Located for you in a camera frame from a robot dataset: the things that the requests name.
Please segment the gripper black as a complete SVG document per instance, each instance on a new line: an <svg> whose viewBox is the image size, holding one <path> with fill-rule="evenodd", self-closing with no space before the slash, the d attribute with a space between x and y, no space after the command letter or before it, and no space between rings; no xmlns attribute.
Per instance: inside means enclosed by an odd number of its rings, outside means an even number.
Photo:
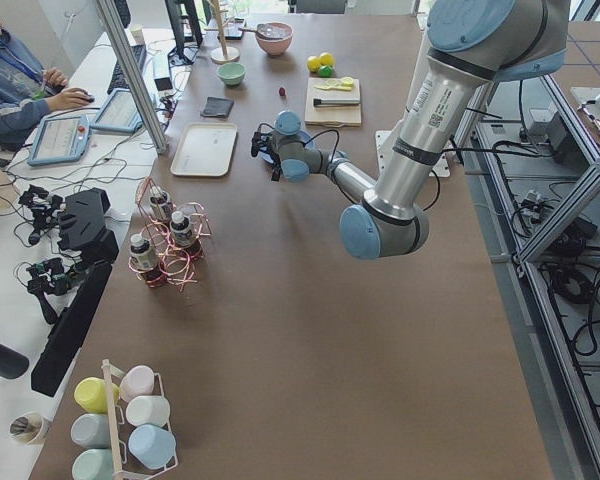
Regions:
<svg viewBox="0 0 600 480"><path fill-rule="evenodd" d="M263 132L261 126L258 127L251 138L251 156L257 157L259 154L266 154L270 157L271 180L279 181L281 177L281 160L274 148L274 134Z"/></svg>

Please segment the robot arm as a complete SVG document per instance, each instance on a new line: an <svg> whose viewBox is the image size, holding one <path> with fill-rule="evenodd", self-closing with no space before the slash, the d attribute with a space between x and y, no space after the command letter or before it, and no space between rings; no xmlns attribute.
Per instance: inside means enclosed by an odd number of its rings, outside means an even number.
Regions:
<svg viewBox="0 0 600 480"><path fill-rule="evenodd" d="M340 217L341 240L356 258L409 254L426 241L429 222L415 200L456 133L475 91L494 81L557 71L566 54L567 1L437 1L427 19L427 75L398 123L391 154L372 178L339 150L310 149L300 120L278 114L271 131L256 131L251 154L272 160L272 177L327 176L352 204Z"/></svg>

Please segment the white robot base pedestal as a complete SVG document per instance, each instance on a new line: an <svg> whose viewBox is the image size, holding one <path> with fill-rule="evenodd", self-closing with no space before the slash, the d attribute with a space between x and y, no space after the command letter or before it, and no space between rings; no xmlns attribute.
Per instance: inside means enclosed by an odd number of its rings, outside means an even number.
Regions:
<svg viewBox="0 0 600 480"><path fill-rule="evenodd" d="M391 130L377 130L375 132L376 156L380 173L385 170L385 168L390 164L390 161L393 159L394 146L396 142L401 139L401 132L402 121L398 121ZM402 148L400 153L402 155L407 155L409 158L418 163L421 163L423 160L431 161L433 159L429 153L423 152L422 150L412 146ZM436 163L430 165L430 168L430 176L436 174L441 178L446 178L451 174L447 157L444 153L441 153L437 157Z"/></svg>

